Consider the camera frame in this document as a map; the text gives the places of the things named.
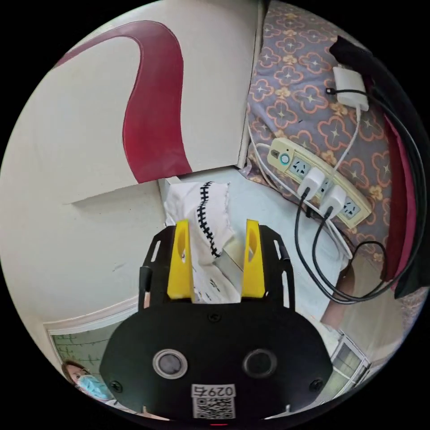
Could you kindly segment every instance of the power adapter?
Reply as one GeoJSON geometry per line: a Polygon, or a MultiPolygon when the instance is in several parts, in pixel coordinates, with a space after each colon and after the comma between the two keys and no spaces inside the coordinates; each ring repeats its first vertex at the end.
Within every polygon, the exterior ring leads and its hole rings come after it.
{"type": "MultiPolygon", "coordinates": [[[[358,90],[366,91],[364,86],[363,78],[361,75],[349,69],[343,67],[333,67],[333,73],[335,75],[336,90],[358,90]]],[[[369,110],[369,101],[364,94],[357,93],[340,93],[336,94],[337,101],[350,108],[360,106],[362,111],[367,112],[369,110]]]]}
{"type": "Polygon", "coordinates": [[[319,205],[319,211],[322,215],[326,214],[331,207],[331,213],[327,219],[336,216],[345,206],[346,191],[339,185],[331,187],[324,195],[319,205]]]}
{"type": "Polygon", "coordinates": [[[299,188],[297,189],[297,194],[302,197],[303,193],[309,188],[309,192],[305,200],[310,200],[321,188],[321,185],[325,179],[324,173],[319,170],[317,167],[312,167],[308,174],[303,178],[299,188]]]}

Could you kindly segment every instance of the blue face mask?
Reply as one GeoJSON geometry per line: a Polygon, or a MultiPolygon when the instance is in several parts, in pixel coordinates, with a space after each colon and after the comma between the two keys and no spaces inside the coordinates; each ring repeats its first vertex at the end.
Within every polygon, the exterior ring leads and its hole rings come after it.
{"type": "Polygon", "coordinates": [[[82,375],[77,380],[77,384],[83,391],[95,397],[97,400],[108,401],[114,398],[106,384],[100,382],[93,375],[82,375]]]}

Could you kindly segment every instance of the purple floral fabric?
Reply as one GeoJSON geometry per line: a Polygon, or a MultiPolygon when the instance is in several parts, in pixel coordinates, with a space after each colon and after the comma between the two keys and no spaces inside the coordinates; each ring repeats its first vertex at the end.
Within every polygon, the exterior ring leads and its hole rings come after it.
{"type": "MultiPolygon", "coordinates": [[[[325,94],[325,88],[335,86],[332,69],[337,61],[329,48],[338,35],[360,45],[335,25],[308,11],[279,1],[270,3],[248,97],[248,119],[255,143],[270,145],[275,137],[287,137],[328,164],[337,163],[357,125],[355,109],[325,94]]],[[[258,152],[266,161],[268,149],[258,147],[258,152]]],[[[298,188],[288,176],[268,167],[291,189],[298,188]]],[[[373,212],[353,229],[337,217],[334,223],[348,237],[352,248],[368,240],[386,246],[391,166],[383,113],[375,107],[362,112],[358,137],[339,172],[367,198],[373,212]]],[[[242,174],[267,185],[251,146],[242,174]]],[[[279,191],[297,203],[288,191],[279,191]]],[[[377,245],[363,246],[361,252],[382,267],[383,254],[377,245]]]]}

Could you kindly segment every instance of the black stitching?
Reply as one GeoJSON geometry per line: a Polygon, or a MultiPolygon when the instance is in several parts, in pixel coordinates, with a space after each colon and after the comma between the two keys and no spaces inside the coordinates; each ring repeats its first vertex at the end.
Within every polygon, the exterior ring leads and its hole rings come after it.
{"type": "Polygon", "coordinates": [[[214,234],[211,232],[211,229],[206,221],[206,204],[209,200],[209,188],[213,184],[213,182],[206,182],[200,187],[200,205],[197,208],[197,222],[201,231],[206,236],[206,239],[209,242],[211,247],[211,254],[215,257],[221,257],[221,254],[218,253],[218,250],[215,246],[214,242],[214,234]]]}

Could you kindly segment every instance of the label sticker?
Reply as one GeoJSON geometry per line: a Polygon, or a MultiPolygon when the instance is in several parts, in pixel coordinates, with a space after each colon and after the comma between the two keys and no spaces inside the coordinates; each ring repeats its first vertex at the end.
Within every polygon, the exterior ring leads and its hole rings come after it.
{"type": "Polygon", "coordinates": [[[234,398],[236,389],[230,385],[193,384],[193,417],[205,420],[228,420],[236,418],[234,398]]]}

